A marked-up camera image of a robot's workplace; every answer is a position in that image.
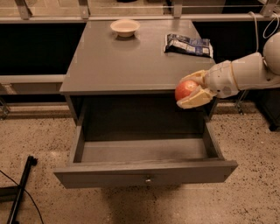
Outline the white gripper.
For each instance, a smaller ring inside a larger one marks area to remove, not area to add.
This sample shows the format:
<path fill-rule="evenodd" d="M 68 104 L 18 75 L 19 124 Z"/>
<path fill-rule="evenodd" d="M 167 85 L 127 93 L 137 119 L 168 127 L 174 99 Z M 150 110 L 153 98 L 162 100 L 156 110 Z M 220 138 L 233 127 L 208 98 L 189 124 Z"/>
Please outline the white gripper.
<path fill-rule="evenodd" d="M 183 77 L 179 83 L 195 81 L 198 86 L 189 96 L 177 101 L 182 109 L 192 109 L 208 104 L 215 96 L 227 98 L 239 93 L 232 63 L 228 60 L 212 66 L 209 70 L 199 70 Z"/>

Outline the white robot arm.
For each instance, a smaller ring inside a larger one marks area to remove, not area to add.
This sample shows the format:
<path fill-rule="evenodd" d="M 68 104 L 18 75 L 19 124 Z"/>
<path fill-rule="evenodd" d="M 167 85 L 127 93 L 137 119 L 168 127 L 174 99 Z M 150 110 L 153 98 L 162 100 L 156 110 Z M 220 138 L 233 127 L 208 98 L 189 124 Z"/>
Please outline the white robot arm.
<path fill-rule="evenodd" d="M 182 109 L 208 104 L 214 97 L 227 98 L 242 90 L 280 87 L 280 32 L 265 43 L 262 53 L 255 52 L 233 61 L 223 61 L 208 70 L 181 79 L 175 99 Z"/>

